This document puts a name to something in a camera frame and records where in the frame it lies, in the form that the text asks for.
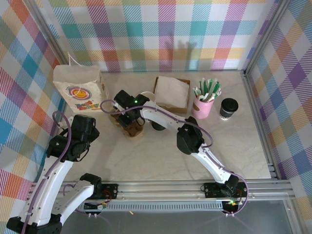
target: white countertop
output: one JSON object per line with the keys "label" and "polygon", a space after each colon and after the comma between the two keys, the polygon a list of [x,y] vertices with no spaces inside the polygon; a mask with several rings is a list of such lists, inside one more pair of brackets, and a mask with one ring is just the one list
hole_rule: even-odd
{"label": "white countertop", "polygon": [[[239,71],[220,72],[150,72],[104,73],[106,87],[113,98],[121,89],[136,96],[152,91],[157,76],[191,80],[191,88],[202,78],[218,78],[222,95],[218,97],[206,119],[197,120],[214,138],[210,148],[231,171],[245,178],[270,178],[258,132]],[[194,94],[191,92],[186,116],[191,114]],[[221,120],[219,110],[225,98],[237,100],[239,108],[229,120]],[[72,115],[69,107],[65,114]],[[103,180],[137,179],[212,179],[212,176],[194,157],[183,154],[176,147],[176,134],[169,130],[156,131],[150,123],[144,125],[144,136],[129,140],[111,123],[105,113],[85,113],[96,118],[100,136],[80,163],[74,163],[65,181],[75,181],[84,173]]]}

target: white napkin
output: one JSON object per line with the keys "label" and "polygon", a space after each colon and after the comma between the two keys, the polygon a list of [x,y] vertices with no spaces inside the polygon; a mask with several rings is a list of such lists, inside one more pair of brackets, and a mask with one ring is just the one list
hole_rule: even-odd
{"label": "white napkin", "polygon": [[156,103],[166,107],[187,107],[189,85],[176,78],[158,77],[155,88]]}

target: black coffee cup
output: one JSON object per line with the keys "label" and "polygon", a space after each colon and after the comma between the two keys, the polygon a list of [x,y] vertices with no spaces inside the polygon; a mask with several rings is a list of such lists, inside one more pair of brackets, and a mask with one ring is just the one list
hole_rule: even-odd
{"label": "black coffee cup", "polygon": [[221,103],[220,117],[223,120],[229,119],[238,110],[238,103],[233,98],[226,98]]}

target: pink cup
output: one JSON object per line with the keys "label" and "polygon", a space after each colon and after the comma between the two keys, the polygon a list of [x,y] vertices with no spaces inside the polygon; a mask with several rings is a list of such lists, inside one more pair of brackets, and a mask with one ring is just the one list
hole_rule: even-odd
{"label": "pink cup", "polygon": [[192,114],[195,118],[202,119],[206,118],[210,110],[214,104],[214,101],[210,102],[202,102],[194,97],[193,107],[192,107]]}

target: paper bag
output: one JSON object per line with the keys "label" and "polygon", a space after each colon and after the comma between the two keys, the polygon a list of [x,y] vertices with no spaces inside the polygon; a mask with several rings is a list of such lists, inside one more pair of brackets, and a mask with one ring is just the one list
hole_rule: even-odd
{"label": "paper bag", "polygon": [[53,83],[75,113],[100,112],[100,103],[109,98],[97,65],[58,65],[54,69]]}

